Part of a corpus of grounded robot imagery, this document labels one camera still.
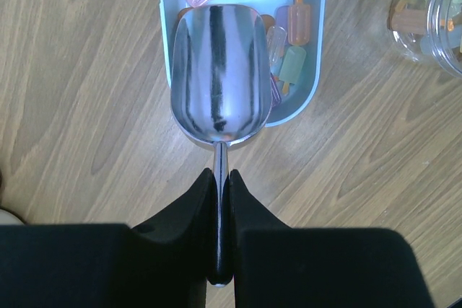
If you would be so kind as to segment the metal scoop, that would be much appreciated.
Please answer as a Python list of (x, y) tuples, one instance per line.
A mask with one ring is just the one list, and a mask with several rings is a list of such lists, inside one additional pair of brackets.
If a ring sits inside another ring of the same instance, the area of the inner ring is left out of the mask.
[(186, 12), (175, 33), (170, 73), (175, 121), (189, 138), (214, 150), (206, 277), (225, 286), (232, 280), (228, 151), (266, 125), (272, 104), (261, 15), (242, 4)]

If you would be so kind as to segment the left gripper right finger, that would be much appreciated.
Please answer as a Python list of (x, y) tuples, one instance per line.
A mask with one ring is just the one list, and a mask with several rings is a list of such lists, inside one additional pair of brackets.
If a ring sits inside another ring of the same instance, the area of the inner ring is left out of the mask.
[(230, 173), (237, 307), (432, 307), (411, 246), (385, 228), (292, 228)]

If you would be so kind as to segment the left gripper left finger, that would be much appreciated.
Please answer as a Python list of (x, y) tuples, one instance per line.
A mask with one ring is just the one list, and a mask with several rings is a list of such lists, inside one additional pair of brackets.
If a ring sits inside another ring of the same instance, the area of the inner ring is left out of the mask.
[(203, 307), (212, 173), (152, 218), (1, 228), (3, 307)]

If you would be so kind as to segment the clear plastic cup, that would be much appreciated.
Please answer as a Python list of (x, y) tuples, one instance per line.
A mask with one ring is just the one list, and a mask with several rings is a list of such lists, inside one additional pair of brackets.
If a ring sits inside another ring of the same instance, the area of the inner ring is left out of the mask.
[(409, 60), (461, 77), (461, 0), (393, 0), (387, 27)]

